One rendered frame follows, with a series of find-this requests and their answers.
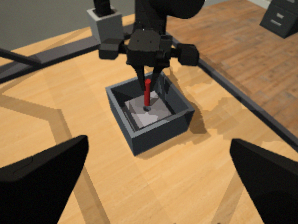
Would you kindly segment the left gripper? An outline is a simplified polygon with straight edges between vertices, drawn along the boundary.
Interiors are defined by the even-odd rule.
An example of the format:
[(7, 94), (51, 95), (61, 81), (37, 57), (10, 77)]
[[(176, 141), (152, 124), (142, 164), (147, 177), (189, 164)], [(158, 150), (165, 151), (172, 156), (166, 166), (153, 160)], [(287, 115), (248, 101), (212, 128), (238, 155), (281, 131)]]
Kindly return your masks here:
[[(143, 28), (153, 29), (154, 23), (162, 23), (162, 30), (166, 34), (167, 15), (158, 12), (142, 12), (135, 10), (135, 21), (142, 22)], [(164, 22), (165, 21), (165, 22)], [(127, 65), (129, 63), (128, 44), (124, 43), (124, 39), (107, 38), (98, 47), (99, 59), (115, 60), (119, 54), (126, 54)], [(174, 56), (175, 55), (175, 56)], [(156, 80), (164, 68), (170, 67), (171, 58), (178, 58), (178, 62), (182, 66), (198, 66), (200, 53), (194, 44), (177, 43), (176, 48), (171, 49), (170, 59), (160, 60), (158, 65), (153, 68), (153, 74), (150, 84), (150, 91), (152, 92)], [(132, 66), (132, 65), (131, 65)], [(144, 91), (145, 73), (144, 66), (132, 66), (137, 74), (142, 91)]]

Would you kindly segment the red cylinder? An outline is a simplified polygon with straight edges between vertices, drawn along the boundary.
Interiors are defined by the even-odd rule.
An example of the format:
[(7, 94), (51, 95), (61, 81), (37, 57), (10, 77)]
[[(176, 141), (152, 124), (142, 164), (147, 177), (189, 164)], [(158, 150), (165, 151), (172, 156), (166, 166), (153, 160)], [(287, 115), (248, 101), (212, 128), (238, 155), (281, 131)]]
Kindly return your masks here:
[(150, 105), (150, 79), (145, 79), (144, 81), (144, 105), (149, 106)]

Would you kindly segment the white flat plate with hole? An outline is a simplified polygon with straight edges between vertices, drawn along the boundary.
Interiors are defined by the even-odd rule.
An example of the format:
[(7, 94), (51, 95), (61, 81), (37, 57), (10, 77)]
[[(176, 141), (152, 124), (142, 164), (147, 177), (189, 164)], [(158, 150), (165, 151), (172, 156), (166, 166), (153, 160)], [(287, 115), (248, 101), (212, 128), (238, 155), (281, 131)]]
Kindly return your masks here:
[(136, 132), (170, 117), (172, 114), (155, 91), (150, 92), (150, 105), (144, 105), (144, 95), (125, 102), (126, 114)]

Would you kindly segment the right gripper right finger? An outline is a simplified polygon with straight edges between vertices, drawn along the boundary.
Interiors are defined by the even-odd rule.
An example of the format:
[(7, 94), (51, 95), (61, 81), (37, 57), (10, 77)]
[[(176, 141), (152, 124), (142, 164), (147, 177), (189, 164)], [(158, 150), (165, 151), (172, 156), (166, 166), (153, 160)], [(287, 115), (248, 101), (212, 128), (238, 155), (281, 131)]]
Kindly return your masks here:
[(230, 156), (264, 224), (298, 224), (298, 162), (242, 140)]

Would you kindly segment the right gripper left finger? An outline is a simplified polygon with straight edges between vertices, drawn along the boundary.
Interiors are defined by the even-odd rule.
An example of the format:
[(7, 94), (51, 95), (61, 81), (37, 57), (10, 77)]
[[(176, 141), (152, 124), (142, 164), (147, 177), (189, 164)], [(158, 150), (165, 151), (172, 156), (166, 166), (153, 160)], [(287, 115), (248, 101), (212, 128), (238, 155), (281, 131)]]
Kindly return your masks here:
[(79, 135), (1, 167), (0, 224), (57, 224), (88, 151)]

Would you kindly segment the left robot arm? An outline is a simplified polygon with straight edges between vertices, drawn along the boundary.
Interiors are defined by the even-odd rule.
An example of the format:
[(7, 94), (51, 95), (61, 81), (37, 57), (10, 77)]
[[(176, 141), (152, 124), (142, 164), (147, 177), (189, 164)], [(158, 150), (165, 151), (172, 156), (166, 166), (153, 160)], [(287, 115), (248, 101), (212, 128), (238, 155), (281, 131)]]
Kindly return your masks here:
[[(111, 9), (110, 0), (93, 0), (93, 2), (95, 9), (92, 11), (97, 17), (115, 14)], [(135, 0), (135, 10), (190, 19), (198, 14), (204, 2), (205, 0)], [(156, 67), (159, 59), (170, 59), (172, 38), (171, 35), (163, 34), (162, 23), (154, 23), (154, 28), (148, 29), (142, 27), (142, 22), (135, 21), (128, 43), (129, 63), (132, 66)]]

